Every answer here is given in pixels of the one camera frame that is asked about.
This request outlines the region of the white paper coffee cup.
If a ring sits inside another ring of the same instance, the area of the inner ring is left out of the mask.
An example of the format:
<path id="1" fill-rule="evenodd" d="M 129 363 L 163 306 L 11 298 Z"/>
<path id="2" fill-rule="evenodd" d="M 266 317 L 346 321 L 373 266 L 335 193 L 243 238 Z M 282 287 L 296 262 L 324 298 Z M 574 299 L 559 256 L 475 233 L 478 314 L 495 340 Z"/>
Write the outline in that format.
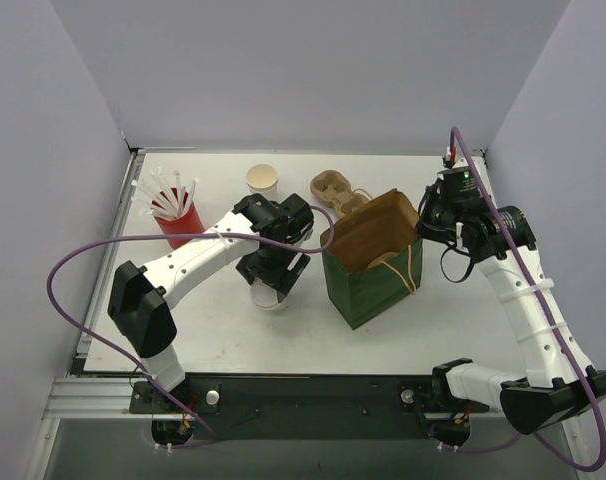
<path id="1" fill-rule="evenodd" d="M 267 312 L 280 311 L 287 307 L 287 299 L 280 300 L 276 290 L 258 279 L 250 286 L 250 298 L 258 309 Z"/>

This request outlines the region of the green brown paper bag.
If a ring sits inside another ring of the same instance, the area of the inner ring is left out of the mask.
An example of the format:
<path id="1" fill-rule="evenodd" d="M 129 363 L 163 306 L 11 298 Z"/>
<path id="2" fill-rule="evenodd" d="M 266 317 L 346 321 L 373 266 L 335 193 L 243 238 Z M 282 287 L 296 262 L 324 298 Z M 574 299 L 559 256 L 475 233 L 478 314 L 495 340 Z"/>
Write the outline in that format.
<path id="1" fill-rule="evenodd" d="M 423 239 L 419 215 L 408 197 L 392 189 L 341 218 L 321 234 L 327 294 L 353 330 L 417 293 L 422 282 Z M 394 251 L 387 264 L 367 268 L 378 255 Z"/>

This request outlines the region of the brown pulp cup carrier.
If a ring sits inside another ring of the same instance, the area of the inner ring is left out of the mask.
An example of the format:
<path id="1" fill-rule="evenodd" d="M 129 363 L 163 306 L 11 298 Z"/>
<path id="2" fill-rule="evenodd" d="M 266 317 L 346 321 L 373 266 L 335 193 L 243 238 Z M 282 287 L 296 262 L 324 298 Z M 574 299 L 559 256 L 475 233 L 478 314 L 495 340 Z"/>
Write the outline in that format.
<path id="1" fill-rule="evenodd" d="M 377 257 L 375 257 L 372 261 L 369 262 L 367 268 L 373 268 L 378 265 L 387 264 L 391 259 L 397 256 L 397 253 L 394 251 L 384 252 Z"/>

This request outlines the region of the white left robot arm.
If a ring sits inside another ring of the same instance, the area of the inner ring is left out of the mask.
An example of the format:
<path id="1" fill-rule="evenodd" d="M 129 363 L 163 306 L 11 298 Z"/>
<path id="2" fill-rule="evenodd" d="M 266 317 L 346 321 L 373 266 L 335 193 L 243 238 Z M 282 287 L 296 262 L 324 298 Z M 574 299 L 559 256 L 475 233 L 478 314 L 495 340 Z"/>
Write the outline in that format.
<path id="1" fill-rule="evenodd" d="M 310 258 L 297 248 L 313 229 L 310 205 L 292 194 L 282 202 L 252 194 L 239 201 L 202 239 L 137 266 L 115 271 L 108 315 L 156 381 L 152 398 L 166 411 L 187 402 L 188 387 L 173 341 L 177 328 L 171 311 L 200 283 L 230 263 L 250 286 L 254 304 L 279 308 Z"/>

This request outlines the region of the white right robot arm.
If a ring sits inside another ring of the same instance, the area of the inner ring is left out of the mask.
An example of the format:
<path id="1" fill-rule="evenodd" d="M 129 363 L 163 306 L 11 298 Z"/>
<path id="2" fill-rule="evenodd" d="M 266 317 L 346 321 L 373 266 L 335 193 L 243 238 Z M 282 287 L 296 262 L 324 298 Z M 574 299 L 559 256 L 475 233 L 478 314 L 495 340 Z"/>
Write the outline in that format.
<path id="1" fill-rule="evenodd" d="M 503 411 L 529 435 L 591 407 L 590 387 L 606 398 L 606 370 L 582 352 L 553 298 L 536 240 L 514 206 L 493 213 L 467 167 L 439 172 L 420 203 L 419 235 L 470 259 L 492 286 L 514 332 L 525 374 L 483 367 L 469 359 L 434 368 L 445 394 Z"/>

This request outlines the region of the red straw holder cup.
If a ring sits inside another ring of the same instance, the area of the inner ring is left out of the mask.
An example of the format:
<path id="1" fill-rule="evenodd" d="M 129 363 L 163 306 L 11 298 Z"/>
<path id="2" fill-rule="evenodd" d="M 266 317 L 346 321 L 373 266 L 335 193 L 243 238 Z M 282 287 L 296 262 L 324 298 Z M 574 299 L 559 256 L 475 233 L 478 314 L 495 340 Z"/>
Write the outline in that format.
<path id="1" fill-rule="evenodd" d="M 199 217 L 198 211 L 188 194 L 183 194 L 183 215 L 171 220 L 153 216 L 161 231 L 166 235 L 178 235 L 188 233 L 204 233 L 205 227 Z"/>

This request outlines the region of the white wrapped straws bundle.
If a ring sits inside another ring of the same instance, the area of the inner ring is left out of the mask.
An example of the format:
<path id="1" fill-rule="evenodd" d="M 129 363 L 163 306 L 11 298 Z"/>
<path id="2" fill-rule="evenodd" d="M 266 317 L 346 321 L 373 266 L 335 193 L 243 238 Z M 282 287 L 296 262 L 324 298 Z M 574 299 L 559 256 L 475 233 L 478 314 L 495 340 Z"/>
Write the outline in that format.
<path id="1" fill-rule="evenodd" d="M 183 218 L 194 205 L 197 177 L 184 182 L 178 170 L 170 173 L 161 167 L 150 170 L 146 178 L 132 180 L 133 189 L 146 197 L 148 207 L 143 213 L 164 221 Z"/>

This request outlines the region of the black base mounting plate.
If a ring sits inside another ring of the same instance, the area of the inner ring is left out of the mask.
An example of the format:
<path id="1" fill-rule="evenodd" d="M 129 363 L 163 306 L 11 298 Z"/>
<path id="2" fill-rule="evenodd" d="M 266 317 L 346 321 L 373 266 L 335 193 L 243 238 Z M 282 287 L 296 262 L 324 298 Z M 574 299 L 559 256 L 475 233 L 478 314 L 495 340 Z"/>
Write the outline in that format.
<path id="1" fill-rule="evenodd" d="M 488 406 L 449 399 L 429 375 L 206 375 L 173 395 L 219 440 L 407 440 L 432 420 Z"/>

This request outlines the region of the aluminium frame rail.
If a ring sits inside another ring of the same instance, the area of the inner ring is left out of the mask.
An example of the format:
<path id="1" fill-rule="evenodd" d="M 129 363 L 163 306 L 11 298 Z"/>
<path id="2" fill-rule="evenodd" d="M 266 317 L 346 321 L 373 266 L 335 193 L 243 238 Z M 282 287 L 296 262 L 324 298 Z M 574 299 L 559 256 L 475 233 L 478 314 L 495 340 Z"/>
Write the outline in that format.
<path id="1" fill-rule="evenodd" d="M 57 378 L 44 419 L 118 419 L 129 415 L 132 387 L 124 378 Z"/>

